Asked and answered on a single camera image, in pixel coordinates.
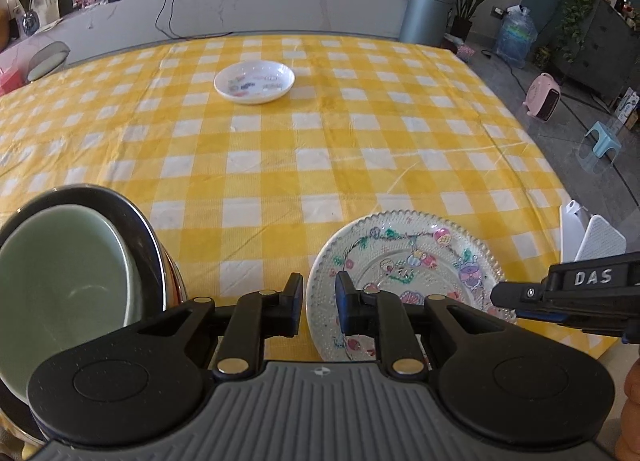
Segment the person right hand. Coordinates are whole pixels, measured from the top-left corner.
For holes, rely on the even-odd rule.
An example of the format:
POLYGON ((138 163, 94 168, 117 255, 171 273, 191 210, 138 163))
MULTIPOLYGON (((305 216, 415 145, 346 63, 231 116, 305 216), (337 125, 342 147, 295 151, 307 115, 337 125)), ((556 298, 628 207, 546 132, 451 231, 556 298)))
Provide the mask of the person right hand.
POLYGON ((640 460, 640 359, 631 366, 624 384, 626 403, 620 415, 620 438, 615 445, 615 459, 640 460))

